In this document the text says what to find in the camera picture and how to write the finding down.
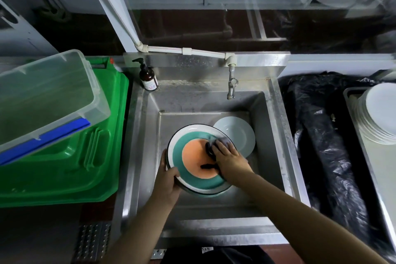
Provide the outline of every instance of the faucet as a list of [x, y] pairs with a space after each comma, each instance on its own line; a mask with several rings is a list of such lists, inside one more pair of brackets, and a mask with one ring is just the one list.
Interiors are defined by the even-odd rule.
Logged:
[[228, 94], [227, 94], [227, 99], [230, 100], [231, 98], [235, 98], [235, 87], [238, 86], [238, 80], [234, 77], [234, 71], [235, 71], [235, 64], [230, 63], [228, 64], [229, 71], [230, 71], [230, 77], [228, 80]]

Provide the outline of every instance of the black garbage bag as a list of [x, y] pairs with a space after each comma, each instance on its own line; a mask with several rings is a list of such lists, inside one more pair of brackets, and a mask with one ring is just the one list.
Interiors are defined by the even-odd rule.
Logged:
[[279, 81], [311, 206], [391, 263], [396, 256], [343, 92], [378, 81], [339, 73]]

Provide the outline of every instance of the glass panel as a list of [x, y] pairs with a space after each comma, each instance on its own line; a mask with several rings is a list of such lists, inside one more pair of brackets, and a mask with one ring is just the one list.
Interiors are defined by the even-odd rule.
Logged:
[[396, 35], [389, 33], [396, 0], [125, 1], [148, 45], [295, 53], [396, 49]]
[[99, 0], [4, 1], [59, 52], [74, 48], [84, 55], [124, 52]]

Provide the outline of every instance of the stainless steel sink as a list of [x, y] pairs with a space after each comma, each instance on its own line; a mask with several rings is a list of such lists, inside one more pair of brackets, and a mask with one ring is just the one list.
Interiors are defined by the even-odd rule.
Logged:
[[[112, 241], [119, 236], [118, 229], [125, 227], [128, 219], [150, 197], [161, 152], [172, 135], [183, 126], [194, 123], [214, 125], [225, 116], [240, 117], [253, 127], [256, 147], [248, 157], [252, 169], [287, 194], [309, 204], [278, 81], [271, 77], [268, 67], [237, 67], [235, 75], [240, 81], [232, 100], [226, 98], [227, 67], [217, 67], [216, 64], [202, 67], [201, 79], [191, 74], [188, 67], [173, 68], [155, 68], [160, 80], [156, 92], [145, 91], [139, 81], [133, 83], [124, 145], [126, 163], [121, 168], [124, 170], [121, 170], [116, 202], [116, 209], [122, 209], [122, 216], [118, 217], [120, 214], [117, 216], [115, 212]], [[182, 191], [157, 247], [191, 243], [214, 246], [285, 242], [250, 198], [232, 187], [211, 198]]]

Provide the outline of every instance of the clear plastic container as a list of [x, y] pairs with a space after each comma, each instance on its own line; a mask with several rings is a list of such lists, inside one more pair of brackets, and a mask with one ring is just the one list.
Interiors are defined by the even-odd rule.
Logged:
[[0, 74], [0, 165], [110, 116], [82, 52], [70, 50]]

